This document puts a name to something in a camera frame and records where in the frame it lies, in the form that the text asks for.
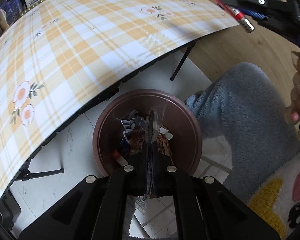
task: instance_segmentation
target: tablecloth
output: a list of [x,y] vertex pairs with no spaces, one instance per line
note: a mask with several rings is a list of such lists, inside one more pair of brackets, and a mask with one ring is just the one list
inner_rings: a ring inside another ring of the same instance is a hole
[[96,95],[236,24],[207,0],[46,0],[26,13],[0,38],[0,198],[31,153]]

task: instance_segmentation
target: metal screw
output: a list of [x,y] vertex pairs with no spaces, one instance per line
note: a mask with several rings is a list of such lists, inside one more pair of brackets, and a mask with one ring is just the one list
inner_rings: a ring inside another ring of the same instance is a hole
[[95,176],[88,176],[86,177],[86,182],[87,183],[94,183],[96,181],[96,177]]
[[168,172],[175,172],[175,171],[177,171],[177,168],[175,166],[168,166],[167,171]]
[[207,176],[204,178],[204,182],[207,184],[212,184],[212,183],[214,183],[214,178],[211,176]]
[[126,171],[126,172],[130,172],[130,171],[133,171],[133,166],[132,165],[127,165],[127,166],[125,166],[124,168],[124,171]]
[[258,0],[259,4],[265,4],[265,0]]

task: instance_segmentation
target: person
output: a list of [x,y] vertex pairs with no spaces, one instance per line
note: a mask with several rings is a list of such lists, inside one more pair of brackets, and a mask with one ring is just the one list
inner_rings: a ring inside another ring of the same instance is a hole
[[[300,59],[295,64],[289,107],[256,65],[230,68],[185,104],[203,140],[223,135],[232,150],[229,190],[285,239],[300,223]],[[123,239],[129,236],[134,200],[127,200]]]

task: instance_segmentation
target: trash can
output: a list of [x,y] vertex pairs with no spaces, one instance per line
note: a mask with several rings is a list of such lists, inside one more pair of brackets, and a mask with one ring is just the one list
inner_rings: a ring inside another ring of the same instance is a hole
[[93,152],[103,176],[119,168],[112,152],[118,149],[124,130],[120,120],[137,110],[146,117],[150,107],[168,99],[162,125],[169,129],[173,138],[169,140],[172,160],[177,168],[193,175],[202,152],[202,133],[199,124],[188,107],[178,98],[153,89],[134,90],[112,101],[101,113],[93,132]]

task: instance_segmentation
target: wooden surface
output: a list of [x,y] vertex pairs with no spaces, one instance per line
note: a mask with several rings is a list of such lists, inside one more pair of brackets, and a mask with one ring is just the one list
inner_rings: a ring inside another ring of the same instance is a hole
[[213,33],[197,42],[189,58],[213,82],[234,64],[251,62],[263,69],[290,105],[292,77],[291,50],[300,51],[281,36],[258,26],[247,34],[241,26]]

